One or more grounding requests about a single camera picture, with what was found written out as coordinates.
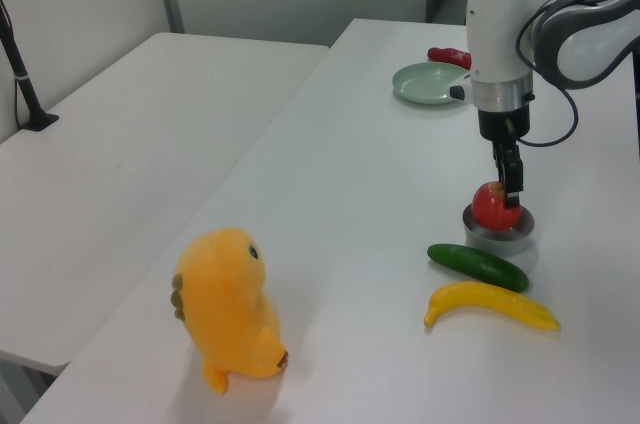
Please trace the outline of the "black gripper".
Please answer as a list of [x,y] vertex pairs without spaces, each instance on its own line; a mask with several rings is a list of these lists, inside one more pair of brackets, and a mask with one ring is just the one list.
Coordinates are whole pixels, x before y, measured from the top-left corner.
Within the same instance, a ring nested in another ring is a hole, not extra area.
[[502,142],[515,141],[530,131],[528,105],[507,112],[478,110],[479,131],[483,138],[493,142],[493,155],[499,181],[503,184],[505,207],[518,208],[519,194],[523,190],[523,164],[518,145]]

